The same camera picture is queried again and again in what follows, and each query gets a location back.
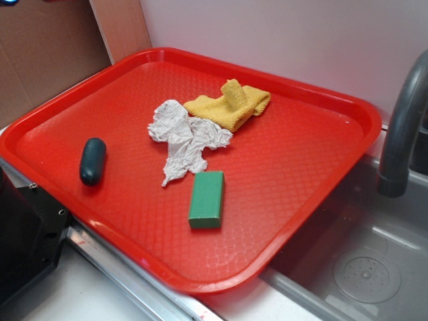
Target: plastic tray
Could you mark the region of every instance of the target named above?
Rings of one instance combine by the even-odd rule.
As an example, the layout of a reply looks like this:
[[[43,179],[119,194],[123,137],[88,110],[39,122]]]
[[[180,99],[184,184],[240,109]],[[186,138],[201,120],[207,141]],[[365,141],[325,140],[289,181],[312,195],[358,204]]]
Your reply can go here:
[[[204,150],[225,173],[221,229],[192,230],[194,175],[161,187],[167,143],[147,126],[165,100],[221,96],[236,78],[272,93],[227,148]],[[0,155],[97,234],[176,290],[226,290],[256,276],[377,138],[367,102],[176,49],[136,53],[12,124]],[[79,179],[89,138],[107,145],[102,182]]]

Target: yellow cloth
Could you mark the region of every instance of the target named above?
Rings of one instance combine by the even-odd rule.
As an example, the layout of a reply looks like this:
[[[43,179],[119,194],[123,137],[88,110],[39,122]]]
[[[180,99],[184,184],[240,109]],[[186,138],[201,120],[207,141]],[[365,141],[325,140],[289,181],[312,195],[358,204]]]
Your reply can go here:
[[[244,86],[236,79],[228,80],[221,87],[224,96],[214,99],[199,96],[184,104],[184,107],[199,118],[210,119],[223,128],[235,132],[251,116],[259,116],[270,101],[270,93]]]

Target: drain strainer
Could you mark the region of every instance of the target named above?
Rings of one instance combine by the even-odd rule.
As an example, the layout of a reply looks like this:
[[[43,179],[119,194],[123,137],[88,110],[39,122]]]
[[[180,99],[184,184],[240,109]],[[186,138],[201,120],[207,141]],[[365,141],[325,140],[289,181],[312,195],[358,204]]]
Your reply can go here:
[[[363,303],[384,302],[400,288],[398,267],[371,250],[341,256],[334,265],[334,280],[344,294]]]

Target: sink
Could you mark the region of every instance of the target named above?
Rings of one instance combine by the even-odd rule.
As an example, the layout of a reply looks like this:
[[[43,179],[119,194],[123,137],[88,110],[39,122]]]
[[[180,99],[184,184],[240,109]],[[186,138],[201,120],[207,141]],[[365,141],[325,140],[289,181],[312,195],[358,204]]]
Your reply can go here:
[[[390,199],[375,190],[378,165],[364,156],[268,268],[325,320],[428,316],[428,180],[411,173]]]

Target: sponge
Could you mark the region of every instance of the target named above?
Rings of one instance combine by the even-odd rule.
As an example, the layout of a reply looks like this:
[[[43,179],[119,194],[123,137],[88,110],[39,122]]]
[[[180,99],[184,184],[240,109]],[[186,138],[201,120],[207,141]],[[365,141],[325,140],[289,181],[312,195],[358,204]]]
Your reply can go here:
[[[221,227],[223,188],[223,172],[202,172],[195,175],[189,211],[192,229]]]

